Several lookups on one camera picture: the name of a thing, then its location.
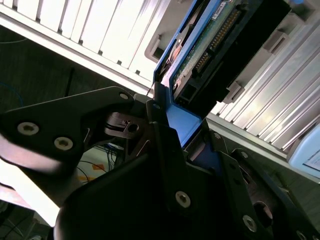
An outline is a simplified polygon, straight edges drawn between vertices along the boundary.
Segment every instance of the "white label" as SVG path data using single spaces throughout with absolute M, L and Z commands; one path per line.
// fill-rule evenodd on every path
M 215 11 L 215 13 L 212 16 L 213 20 L 216 20 L 217 17 L 219 16 L 219 14 L 222 12 L 222 9 L 224 9 L 225 5 L 227 4 L 226 1 L 221 2 L 220 6 L 218 7 L 218 9 Z
M 304 165 L 320 171 L 320 149 L 316 151 Z

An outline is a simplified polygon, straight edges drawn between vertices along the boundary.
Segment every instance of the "blue cable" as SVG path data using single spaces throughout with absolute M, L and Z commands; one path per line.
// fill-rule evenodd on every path
M 12 92 L 14 92 L 17 95 L 17 97 L 19 98 L 19 100 L 20 100 L 21 107 L 24 106 L 24 101 L 22 100 L 22 97 L 20 96 L 20 94 L 12 86 L 10 86 L 8 84 L 5 84 L 4 82 L 1 82 L 1 81 L 0 81 L 0 85 L 7 87 Z

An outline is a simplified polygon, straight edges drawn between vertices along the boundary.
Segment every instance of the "black cable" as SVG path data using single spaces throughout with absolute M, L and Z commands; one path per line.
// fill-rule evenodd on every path
M 107 173 L 106 170 L 104 170 L 102 167 L 100 167 L 99 165 L 97 164 L 94 164 L 93 162 L 90 162 L 90 161 L 80 161 L 80 163 L 87 163 L 87 164 L 91 164 L 93 166 L 96 166 L 97 168 L 101 169 L 102 171 L 104 171 L 105 173 Z
M 15 230 L 15 228 L 16 228 L 19 224 L 21 224 L 24 220 L 26 220 L 26 219 L 27 219 L 28 217 L 30 217 L 32 214 L 33 214 L 33 212 L 30 213 L 30 214 L 29 214 L 28 216 L 26 216 L 25 218 L 21 219 L 16 225 L 13 226 L 13 228 L 11 228 L 10 231 L 8 231 L 8 233 L 7 233 L 5 236 L 3 236 L 3 237 L 0 238 L 0 239 L 6 240 L 7 237 L 8 237 L 8 235 L 9 235 L 13 230 Z
M 76 167 L 76 168 L 79 169 L 80 172 L 82 172 L 83 175 L 86 177 L 87 183 L 90 182 L 88 175 L 82 169 L 80 169 L 79 167 Z
M 0 41 L 0 44 L 17 44 L 17 43 L 24 42 L 25 40 L 27 40 L 27 39 L 25 38 L 25 39 L 17 40 L 17 41 Z
M 109 159 L 109 152 L 108 152 L 108 149 L 106 148 L 106 145 L 103 145 L 103 147 L 104 147 L 104 151 L 105 151 L 105 153 L 106 153 L 106 157 L 107 157 L 107 159 L 108 159 L 108 171 L 110 172 L 110 170 L 111 170 L 111 164 L 110 164 L 110 159 Z
M 104 145 L 104 148 L 108 149 L 108 153 L 111 153 L 111 162 L 113 163 L 113 165 L 115 165 L 115 160 L 113 159 L 113 155 L 118 155 L 119 149 L 117 149 L 114 146 L 111 146 L 109 144 Z
M 69 78 L 68 78 L 68 83 L 66 85 L 64 97 L 68 97 L 69 96 L 71 81 L 72 81 L 72 79 L 74 77 L 74 73 L 75 73 L 75 68 L 72 67 L 71 70 L 70 70 L 70 74 L 69 74 Z
M 6 224 L 2 224 L 2 225 L 0 226 L 0 228 L 2 228 L 2 227 L 7 227 L 7 228 L 10 228 L 10 229 L 12 228 L 12 226 L 9 226 L 9 225 L 6 225 Z M 16 234 L 18 234 L 19 236 L 23 237 L 23 235 L 21 235 L 21 233 L 18 232 L 17 230 L 13 229 L 13 232 L 16 233 Z
M 150 90 L 152 89 L 152 86 L 149 88 L 149 90 L 146 92 L 146 96 L 150 93 Z

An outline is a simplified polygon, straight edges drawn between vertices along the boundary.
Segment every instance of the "circuit board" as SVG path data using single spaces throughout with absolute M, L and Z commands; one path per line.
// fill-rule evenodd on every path
M 219 47 L 219 44 L 241 14 L 241 11 L 236 8 L 240 3 L 241 0 L 229 0 L 220 3 L 220 6 L 175 74 L 172 81 L 173 89 L 177 89 L 180 80 L 184 76 L 187 76 L 194 68 L 198 72 L 202 70 L 203 66 L 210 59 L 207 49 L 214 52 Z

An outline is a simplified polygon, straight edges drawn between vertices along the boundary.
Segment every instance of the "screw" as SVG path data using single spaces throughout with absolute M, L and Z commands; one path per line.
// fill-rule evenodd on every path
M 67 151 L 73 147 L 74 143 L 71 141 L 70 138 L 61 136 L 54 140 L 54 145 L 57 149 Z
M 245 159 L 248 158 L 248 154 L 246 154 L 244 151 L 241 152 L 241 155 L 242 155 Z
M 122 92 L 120 93 L 120 97 L 125 99 L 125 100 L 129 99 L 129 97 L 126 94 L 122 93 Z
M 306 236 L 301 231 L 296 231 L 296 234 L 301 240 L 307 240 Z
M 156 108 L 156 109 L 160 109 L 160 106 L 156 103 L 153 104 L 153 106 Z
M 184 191 L 177 191 L 175 193 L 175 199 L 177 203 L 185 209 L 191 205 L 190 197 Z
M 36 124 L 27 121 L 20 123 L 17 129 L 19 133 L 27 136 L 35 135 L 39 132 L 39 127 Z
M 216 133 L 216 132 L 214 133 L 214 136 L 215 136 L 216 139 L 220 139 L 220 138 L 221 138 L 221 136 L 219 135 L 219 133 Z
M 257 231 L 256 222 L 248 215 L 244 215 L 242 218 L 244 225 L 253 233 Z

